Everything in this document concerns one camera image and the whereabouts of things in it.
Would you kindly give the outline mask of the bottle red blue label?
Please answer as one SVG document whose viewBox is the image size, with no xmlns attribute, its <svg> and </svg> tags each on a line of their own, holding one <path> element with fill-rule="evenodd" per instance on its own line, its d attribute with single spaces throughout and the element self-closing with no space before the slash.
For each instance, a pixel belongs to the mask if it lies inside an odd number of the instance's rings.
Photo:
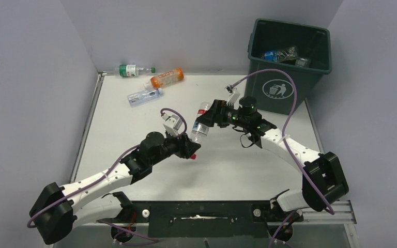
<svg viewBox="0 0 397 248">
<path fill-rule="evenodd" d="M 202 102 L 200 107 L 198 108 L 196 118 L 202 116 L 206 113 L 209 108 L 211 107 L 211 103 L 209 102 Z M 198 121 L 195 121 L 191 130 L 191 140 L 197 144 L 200 144 L 203 138 L 207 137 L 209 132 L 209 127 L 201 124 Z"/>
</svg>

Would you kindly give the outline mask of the clear bottle blue white label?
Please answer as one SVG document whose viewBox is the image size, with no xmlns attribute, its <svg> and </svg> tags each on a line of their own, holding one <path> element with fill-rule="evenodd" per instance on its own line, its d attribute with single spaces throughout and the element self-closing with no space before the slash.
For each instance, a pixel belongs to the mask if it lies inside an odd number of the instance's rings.
<svg viewBox="0 0 397 248">
<path fill-rule="evenodd" d="M 305 68 L 310 67 L 312 63 L 310 58 L 299 55 L 299 49 L 295 45 L 264 52 L 262 55 L 260 55 L 260 58 L 275 63 L 287 63 L 297 67 Z"/>
</svg>

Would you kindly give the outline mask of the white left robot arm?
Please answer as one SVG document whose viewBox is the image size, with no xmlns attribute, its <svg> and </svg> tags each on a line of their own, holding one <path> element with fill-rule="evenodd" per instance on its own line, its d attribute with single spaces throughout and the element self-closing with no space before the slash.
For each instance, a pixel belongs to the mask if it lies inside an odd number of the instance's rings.
<svg viewBox="0 0 397 248">
<path fill-rule="evenodd" d="M 154 165 L 172 155 L 189 159 L 200 148 L 186 133 L 150 132 L 108 169 L 74 183 L 45 186 L 29 212 L 27 228 L 37 229 L 45 244 L 54 244 L 81 225 L 119 218 L 131 202 L 116 189 L 142 180 Z"/>
</svg>

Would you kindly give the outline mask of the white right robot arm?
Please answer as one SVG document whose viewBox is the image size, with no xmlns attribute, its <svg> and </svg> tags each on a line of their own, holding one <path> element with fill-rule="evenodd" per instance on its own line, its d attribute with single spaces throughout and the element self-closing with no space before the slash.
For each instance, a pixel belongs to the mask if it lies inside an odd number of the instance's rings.
<svg viewBox="0 0 397 248">
<path fill-rule="evenodd" d="M 215 99 L 195 121 L 209 128 L 237 127 L 253 145 L 274 153 L 302 174 L 300 189 L 286 190 L 271 200 L 270 214 L 275 220 L 284 220 L 291 211 L 304 208 L 334 214 L 332 204 L 349 192 L 337 155 L 312 150 L 290 138 L 263 118 L 254 97 L 242 97 L 237 109 Z"/>
</svg>

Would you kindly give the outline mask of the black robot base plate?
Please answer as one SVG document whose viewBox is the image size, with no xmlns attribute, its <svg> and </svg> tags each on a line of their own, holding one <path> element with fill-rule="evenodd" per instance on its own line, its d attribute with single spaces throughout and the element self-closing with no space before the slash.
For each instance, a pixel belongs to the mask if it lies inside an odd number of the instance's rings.
<svg viewBox="0 0 397 248">
<path fill-rule="evenodd" d="M 111 221 L 146 224 L 151 238 L 266 238 L 287 216 L 269 200 L 133 201 Z"/>
</svg>

